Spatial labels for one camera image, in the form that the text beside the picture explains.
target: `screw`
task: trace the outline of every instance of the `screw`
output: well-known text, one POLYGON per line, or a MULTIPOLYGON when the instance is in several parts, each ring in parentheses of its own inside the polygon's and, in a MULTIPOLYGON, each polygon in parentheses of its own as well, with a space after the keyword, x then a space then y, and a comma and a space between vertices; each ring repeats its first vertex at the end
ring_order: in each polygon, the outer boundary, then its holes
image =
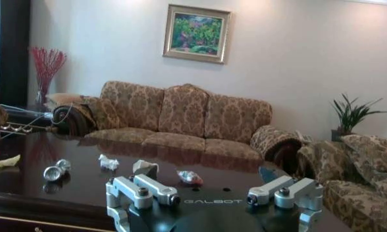
POLYGON ((140 189, 137 190, 137 193, 139 193, 139 195, 140 195, 141 197, 145 197, 145 196, 148 196, 150 191, 148 191, 147 188, 140 188, 140 189))
POLYGON ((171 206, 178 206, 180 203, 180 197, 178 195, 174 195, 171 197, 171 206))
POLYGON ((254 195, 250 195, 250 196, 247 197, 247 203, 248 203, 250 205, 255 205, 255 204, 256 204, 256 197, 255 197, 254 195))
POLYGON ((279 193, 283 195, 283 196, 290 196, 290 189, 288 188, 282 188, 280 190, 279 190, 279 193))

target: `plant pot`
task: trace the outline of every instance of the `plant pot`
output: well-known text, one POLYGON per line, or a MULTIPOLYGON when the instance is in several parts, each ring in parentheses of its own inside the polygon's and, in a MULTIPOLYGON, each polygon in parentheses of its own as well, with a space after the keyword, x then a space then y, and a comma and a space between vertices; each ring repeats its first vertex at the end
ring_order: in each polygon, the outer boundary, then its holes
POLYGON ((343 135, 342 135, 339 130, 331 130, 331 141, 332 142, 342 142, 342 139, 340 139, 342 136, 343 135))

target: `gold picture frame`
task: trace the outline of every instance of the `gold picture frame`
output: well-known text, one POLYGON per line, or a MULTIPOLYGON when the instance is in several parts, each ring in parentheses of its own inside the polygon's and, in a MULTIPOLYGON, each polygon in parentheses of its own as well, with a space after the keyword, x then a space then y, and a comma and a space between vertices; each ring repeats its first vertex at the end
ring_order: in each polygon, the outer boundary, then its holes
POLYGON ((224 64, 231 12, 170 4, 163 56, 224 64))

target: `framed painting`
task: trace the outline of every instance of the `framed painting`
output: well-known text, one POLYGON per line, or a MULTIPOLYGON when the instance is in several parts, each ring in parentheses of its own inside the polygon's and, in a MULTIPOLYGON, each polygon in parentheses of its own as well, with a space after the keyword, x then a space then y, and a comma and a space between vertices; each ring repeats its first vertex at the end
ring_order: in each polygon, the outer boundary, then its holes
POLYGON ((163 56, 224 63, 231 12, 170 5, 163 56))

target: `sofa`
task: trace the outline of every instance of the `sofa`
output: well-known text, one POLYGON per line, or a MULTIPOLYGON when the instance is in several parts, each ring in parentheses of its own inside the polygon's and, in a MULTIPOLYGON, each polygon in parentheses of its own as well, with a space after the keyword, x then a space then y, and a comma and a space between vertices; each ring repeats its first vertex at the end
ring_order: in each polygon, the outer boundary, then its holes
POLYGON ((387 232, 387 139, 348 135, 298 151, 296 176, 324 185, 324 207, 359 232, 387 232))
POLYGON ((67 121, 71 135, 191 149, 219 162, 224 157, 274 161, 286 153, 295 156, 302 146, 294 134, 270 126, 266 101, 191 84, 162 89, 108 81, 99 98, 81 96, 53 114, 55 121, 67 121))

